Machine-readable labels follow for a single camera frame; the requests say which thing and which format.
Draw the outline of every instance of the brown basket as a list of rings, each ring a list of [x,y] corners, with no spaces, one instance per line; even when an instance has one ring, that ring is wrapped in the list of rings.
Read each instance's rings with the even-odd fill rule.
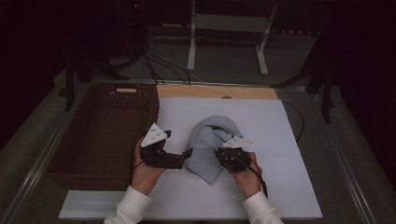
[[[65,189],[126,190],[134,140],[158,111],[155,85],[92,84],[46,176]]]

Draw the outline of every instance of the white long sleeve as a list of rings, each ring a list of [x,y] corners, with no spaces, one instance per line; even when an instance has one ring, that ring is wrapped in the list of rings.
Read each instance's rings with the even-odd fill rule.
[[[143,219],[151,198],[128,187],[125,196],[117,205],[117,211],[108,215],[105,224],[135,224]]]
[[[280,224],[277,210],[269,204],[265,195],[258,192],[244,201],[248,219],[251,224]]]

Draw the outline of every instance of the gray cloth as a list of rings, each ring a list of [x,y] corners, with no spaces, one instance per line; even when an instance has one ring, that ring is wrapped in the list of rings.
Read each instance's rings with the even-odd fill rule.
[[[187,149],[193,148],[192,156],[184,161],[187,168],[198,174],[207,183],[213,184],[222,167],[216,158],[215,149],[234,136],[242,137],[233,121],[224,116],[212,116],[201,120],[191,132]]]

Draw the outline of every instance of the human hand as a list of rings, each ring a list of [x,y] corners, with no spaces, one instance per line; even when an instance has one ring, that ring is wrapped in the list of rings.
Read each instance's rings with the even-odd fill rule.
[[[254,152],[248,153],[249,157],[257,163],[256,154]],[[255,170],[257,173],[262,173],[262,168],[260,166],[256,166],[256,164],[252,162],[250,167]],[[228,172],[233,179],[235,180],[236,186],[242,192],[246,199],[250,198],[257,192],[262,190],[262,183],[260,179],[249,169],[245,171],[232,173]]]
[[[143,194],[149,195],[154,188],[160,175],[166,170],[165,168],[154,168],[147,166],[140,159],[140,150],[143,137],[137,141],[134,149],[134,175],[131,181],[131,187]]]

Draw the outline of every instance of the wooden strip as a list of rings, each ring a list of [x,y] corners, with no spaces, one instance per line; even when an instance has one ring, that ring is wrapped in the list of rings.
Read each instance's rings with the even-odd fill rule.
[[[278,99],[275,90],[271,88],[159,85],[157,90],[162,97]]]

